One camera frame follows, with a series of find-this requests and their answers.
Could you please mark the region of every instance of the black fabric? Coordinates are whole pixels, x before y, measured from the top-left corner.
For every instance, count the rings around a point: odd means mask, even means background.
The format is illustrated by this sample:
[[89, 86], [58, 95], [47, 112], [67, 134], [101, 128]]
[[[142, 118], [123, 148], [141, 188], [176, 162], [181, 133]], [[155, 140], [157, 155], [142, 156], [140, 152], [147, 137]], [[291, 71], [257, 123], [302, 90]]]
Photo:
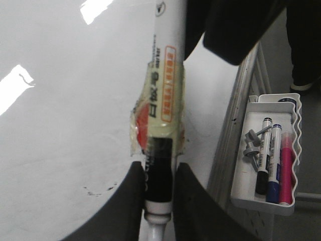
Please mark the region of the black fabric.
[[239, 65], [290, 0], [188, 1], [186, 54], [203, 32], [204, 46]]
[[260, 240], [219, 207], [186, 163], [180, 163], [176, 173], [174, 225], [177, 241]]
[[133, 162], [109, 201], [62, 241], [137, 241], [143, 208], [144, 172]]
[[321, 76], [321, 0], [294, 0], [287, 7], [286, 27], [294, 84], [312, 83]]

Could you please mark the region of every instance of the floor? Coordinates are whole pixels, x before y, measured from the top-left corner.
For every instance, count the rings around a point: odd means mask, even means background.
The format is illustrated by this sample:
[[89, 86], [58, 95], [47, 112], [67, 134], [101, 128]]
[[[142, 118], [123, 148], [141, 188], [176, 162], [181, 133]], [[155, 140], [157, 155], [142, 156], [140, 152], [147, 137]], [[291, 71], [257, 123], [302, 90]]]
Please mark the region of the floor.
[[[273, 93], [288, 92], [291, 79], [290, 47], [287, 43], [285, 13], [262, 39], [267, 70]], [[321, 91], [319, 85], [302, 101], [302, 156], [298, 174], [298, 192], [321, 193], [319, 120]], [[275, 216], [273, 241], [320, 240], [321, 204], [298, 201], [293, 215]]]

